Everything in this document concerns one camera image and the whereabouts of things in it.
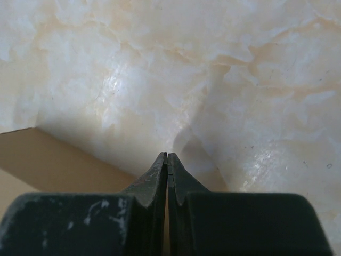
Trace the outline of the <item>cardboard box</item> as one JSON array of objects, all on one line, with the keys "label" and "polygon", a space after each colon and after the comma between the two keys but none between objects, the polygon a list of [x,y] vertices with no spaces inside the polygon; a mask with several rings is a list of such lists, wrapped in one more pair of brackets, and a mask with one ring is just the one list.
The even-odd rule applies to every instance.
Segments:
[{"label": "cardboard box", "polygon": [[1,134],[1,215],[24,193],[115,193],[135,179],[37,128]]}]

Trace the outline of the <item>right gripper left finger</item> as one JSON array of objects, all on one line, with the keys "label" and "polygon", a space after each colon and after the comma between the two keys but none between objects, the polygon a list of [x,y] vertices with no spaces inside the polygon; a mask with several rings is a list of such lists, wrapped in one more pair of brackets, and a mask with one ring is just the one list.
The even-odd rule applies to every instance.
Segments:
[{"label": "right gripper left finger", "polygon": [[25,193],[1,222],[1,255],[162,255],[167,155],[119,193]]}]

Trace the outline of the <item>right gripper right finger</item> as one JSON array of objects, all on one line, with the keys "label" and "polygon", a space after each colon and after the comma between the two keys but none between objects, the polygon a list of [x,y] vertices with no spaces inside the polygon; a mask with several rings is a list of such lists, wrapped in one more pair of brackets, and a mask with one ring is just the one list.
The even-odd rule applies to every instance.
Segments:
[{"label": "right gripper right finger", "polygon": [[172,255],[332,255],[309,201],[288,193],[208,190],[168,155]]}]

